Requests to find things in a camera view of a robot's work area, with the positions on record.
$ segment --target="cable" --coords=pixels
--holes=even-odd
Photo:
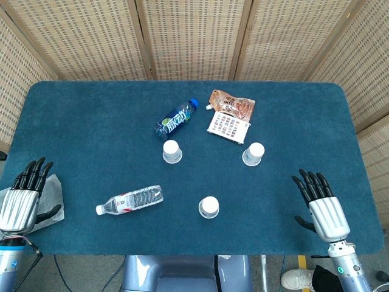
[[[282,260],[282,267],[281,267],[281,274],[280,274],[280,292],[281,292],[281,276],[284,273],[284,264],[285,264],[285,255],[284,255],[284,259]]]
[[[105,291],[105,289],[107,288],[107,286],[109,285],[109,283],[111,283],[111,281],[116,277],[116,275],[118,275],[118,273],[120,272],[120,270],[124,267],[124,262],[126,261],[126,257],[124,258],[124,261],[122,262],[122,264],[117,268],[116,272],[114,272],[114,274],[108,279],[108,281],[105,283],[103,289],[102,289],[102,292]],[[62,279],[62,282],[64,283],[64,285],[66,286],[66,288],[69,290],[69,292],[73,292],[68,284],[66,283],[65,281],[65,278],[63,277],[62,275],[62,272],[61,272],[61,268],[57,262],[57,255],[54,255],[54,262],[55,262],[55,265],[57,266],[57,269],[58,269],[58,272],[60,274],[60,277]]]
[[[105,291],[105,288],[107,288],[107,286],[109,285],[109,283],[111,283],[111,281],[116,277],[116,275],[118,275],[118,273],[120,272],[120,270],[124,267],[124,263],[126,262],[126,256],[124,256],[124,260],[122,262],[122,264],[117,268],[116,272],[114,272],[114,274],[109,278],[109,280],[105,283],[103,289],[102,289],[102,292]]]
[[[13,290],[13,292],[15,292],[17,289],[20,288],[20,286],[23,284],[24,280],[27,279],[27,276],[30,274],[30,272],[32,271],[32,269],[34,269],[34,267],[36,266],[36,264],[43,258],[43,254],[42,253],[39,253],[36,257],[36,259],[34,260],[34,262],[31,264],[31,267],[29,268],[29,270],[25,273],[23,279],[20,281],[20,283],[15,287],[15,289]]]
[[[62,282],[65,284],[65,286],[66,286],[66,288],[69,290],[69,292],[73,292],[73,291],[69,288],[69,286],[67,285],[67,283],[66,283],[64,277],[62,276],[62,272],[61,272],[60,266],[58,265],[58,262],[57,262],[57,255],[54,255],[54,262],[55,262],[55,265],[57,266],[57,269],[58,269],[58,272],[59,272],[60,277],[61,277],[61,279],[62,279]]]
[[[215,278],[216,278],[216,286],[218,288],[218,292],[222,292],[221,290],[221,282],[220,282],[220,274],[219,274],[219,256],[215,255],[213,259],[213,266],[215,268]]]

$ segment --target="blue label bottle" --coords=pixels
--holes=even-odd
[[[197,99],[177,106],[156,124],[156,134],[167,140],[179,127],[188,122],[192,112],[199,107]]]

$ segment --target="metal pole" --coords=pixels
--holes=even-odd
[[[262,291],[267,292],[267,269],[266,269],[266,255],[261,255],[261,267],[262,267]]]

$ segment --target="bottle label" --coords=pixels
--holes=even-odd
[[[117,208],[117,212],[120,214],[131,212],[132,209],[127,205],[127,199],[126,196],[117,196],[115,198],[115,204]]]
[[[182,125],[190,118],[190,111],[188,109],[180,110],[173,117],[166,117],[160,122],[159,125],[163,126],[167,133],[171,133],[179,125]]]

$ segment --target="clear plastic bottle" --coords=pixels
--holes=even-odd
[[[156,134],[167,140],[173,132],[188,122],[192,112],[198,107],[197,99],[190,99],[187,103],[177,106],[156,124]]]
[[[119,215],[144,207],[148,207],[164,200],[160,186],[145,187],[123,195],[113,196],[107,203],[96,206],[97,215]]]

